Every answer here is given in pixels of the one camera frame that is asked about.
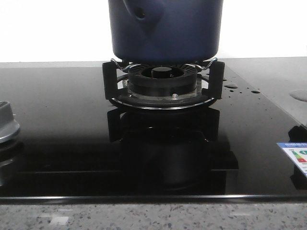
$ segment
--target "black glass cooktop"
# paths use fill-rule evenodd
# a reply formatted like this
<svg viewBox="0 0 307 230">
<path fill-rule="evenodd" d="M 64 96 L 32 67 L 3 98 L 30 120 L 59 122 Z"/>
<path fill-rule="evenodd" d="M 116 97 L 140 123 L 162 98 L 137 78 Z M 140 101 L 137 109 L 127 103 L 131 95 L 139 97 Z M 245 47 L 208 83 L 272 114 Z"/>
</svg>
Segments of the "black glass cooktop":
<svg viewBox="0 0 307 230">
<path fill-rule="evenodd" d="M 307 179 L 277 146 L 306 142 L 291 116 L 226 67 L 210 108 L 125 111 L 102 69 L 0 69 L 19 137 L 0 145 L 0 202 L 307 200 Z"/>
</svg>

